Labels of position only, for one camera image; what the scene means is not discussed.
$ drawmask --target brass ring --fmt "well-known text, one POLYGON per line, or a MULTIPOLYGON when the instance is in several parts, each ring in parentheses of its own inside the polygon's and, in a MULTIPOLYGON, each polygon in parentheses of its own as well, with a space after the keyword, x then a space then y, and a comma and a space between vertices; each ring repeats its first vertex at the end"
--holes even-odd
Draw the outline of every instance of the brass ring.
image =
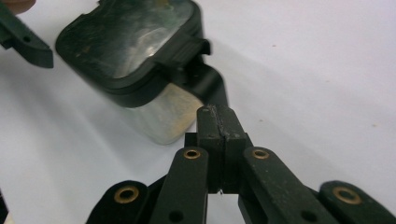
POLYGON ((184 157, 189 160, 197 159, 200 156, 201 156, 201 152, 199 152, 195 149, 190 149, 190 150, 187 150, 184 152, 184 157))
POLYGON ((139 189, 135 186, 124 186, 114 194, 114 201, 117 203, 131 203, 139 196, 139 189), (122 196, 122 193, 131 191, 131 195, 122 196))
POLYGON ((360 204, 361 203, 361 197, 359 196, 358 193, 353 191, 352 189, 348 189, 346 187, 335 187, 332 190, 332 193, 335 195, 335 197, 344 202, 344 203, 349 203, 349 204, 360 204), (351 196, 351 198, 347 198, 343 196, 341 193, 345 192, 351 196))
POLYGON ((260 160, 265 160, 270 157, 270 154, 262 149, 253 150, 253 156, 260 160))

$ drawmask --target hand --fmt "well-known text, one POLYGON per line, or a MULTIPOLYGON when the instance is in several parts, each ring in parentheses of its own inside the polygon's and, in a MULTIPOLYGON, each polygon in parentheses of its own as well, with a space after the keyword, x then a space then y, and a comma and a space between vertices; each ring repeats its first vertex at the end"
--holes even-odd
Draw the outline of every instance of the hand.
POLYGON ((15 14, 25 12, 35 4, 35 0, 0 0, 0 1, 6 4, 9 10, 11 10, 15 14))

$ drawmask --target transparent lid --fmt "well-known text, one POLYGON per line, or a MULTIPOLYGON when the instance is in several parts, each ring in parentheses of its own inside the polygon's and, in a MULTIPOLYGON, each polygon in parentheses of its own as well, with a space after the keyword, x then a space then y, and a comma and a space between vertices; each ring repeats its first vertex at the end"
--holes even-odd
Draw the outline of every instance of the transparent lid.
POLYGON ((190 0, 102 0, 101 6, 68 29, 76 59, 121 78, 154 55, 192 15, 190 0))

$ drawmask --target black bracket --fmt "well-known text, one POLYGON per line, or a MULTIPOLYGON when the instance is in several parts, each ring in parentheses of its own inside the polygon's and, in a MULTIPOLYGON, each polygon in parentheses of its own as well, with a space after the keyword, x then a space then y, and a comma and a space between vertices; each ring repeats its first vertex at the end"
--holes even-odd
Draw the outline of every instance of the black bracket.
POLYGON ((14 48, 29 63, 45 68, 53 67, 50 47, 15 17, 1 1, 0 44, 5 49, 14 48))
POLYGON ((304 186, 271 150, 254 147, 224 105, 197 112, 167 176, 149 187, 125 181, 94 207, 90 223, 205 223, 207 194, 239 194, 246 223, 387 223, 396 218, 361 189, 341 181, 304 186))

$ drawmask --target white table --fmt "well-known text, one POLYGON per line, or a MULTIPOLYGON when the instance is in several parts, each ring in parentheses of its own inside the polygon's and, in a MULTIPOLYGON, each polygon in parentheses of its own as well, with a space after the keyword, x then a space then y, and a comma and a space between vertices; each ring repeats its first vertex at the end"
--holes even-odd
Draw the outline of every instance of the white table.
MULTIPOLYGON (((230 106, 255 146, 308 187, 344 180, 396 214, 396 2, 199 0, 230 106)), ((39 0, 21 18, 52 46, 96 0, 39 0)), ((112 185, 167 173, 157 146, 58 56, 34 67, 0 50, 0 188, 17 224, 84 223, 112 185)), ((236 196, 207 223, 242 223, 236 196)))

